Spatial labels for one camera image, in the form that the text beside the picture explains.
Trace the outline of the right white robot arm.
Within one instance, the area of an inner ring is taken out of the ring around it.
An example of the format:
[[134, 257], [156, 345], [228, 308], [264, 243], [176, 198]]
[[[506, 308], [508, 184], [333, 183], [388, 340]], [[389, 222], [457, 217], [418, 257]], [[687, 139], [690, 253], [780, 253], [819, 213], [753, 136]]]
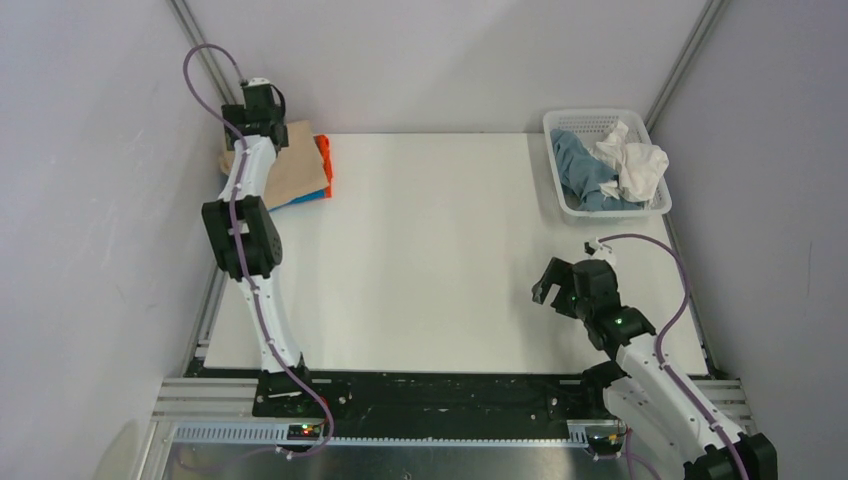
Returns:
[[613, 267], [605, 260], [575, 264], [552, 258], [532, 288], [534, 302], [551, 302], [578, 319], [608, 361], [584, 371], [584, 410], [609, 414], [642, 435], [657, 452], [678, 461], [686, 479], [775, 479], [777, 451], [762, 433], [749, 434], [725, 415], [694, 382], [673, 369], [657, 349], [658, 335], [638, 309], [620, 300]]

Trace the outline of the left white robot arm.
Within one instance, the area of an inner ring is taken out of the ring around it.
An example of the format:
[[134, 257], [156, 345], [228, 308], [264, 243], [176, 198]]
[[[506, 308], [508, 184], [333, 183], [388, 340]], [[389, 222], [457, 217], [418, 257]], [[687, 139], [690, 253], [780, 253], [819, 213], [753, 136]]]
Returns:
[[268, 374], [302, 374], [302, 348], [291, 331], [281, 293], [283, 243], [262, 198], [271, 167], [288, 145], [282, 92], [269, 80], [241, 82], [244, 102], [221, 116], [233, 149], [227, 182], [201, 214], [217, 267], [246, 300]]

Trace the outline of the beige t shirt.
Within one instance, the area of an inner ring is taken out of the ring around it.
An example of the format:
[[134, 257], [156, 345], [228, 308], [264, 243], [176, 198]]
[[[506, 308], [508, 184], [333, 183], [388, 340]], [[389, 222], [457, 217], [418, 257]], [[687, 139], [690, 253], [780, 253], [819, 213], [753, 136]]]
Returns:
[[289, 146], [278, 152], [262, 195], [267, 208], [324, 189], [328, 185], [311, 122], [291, 122], [286, 127]]

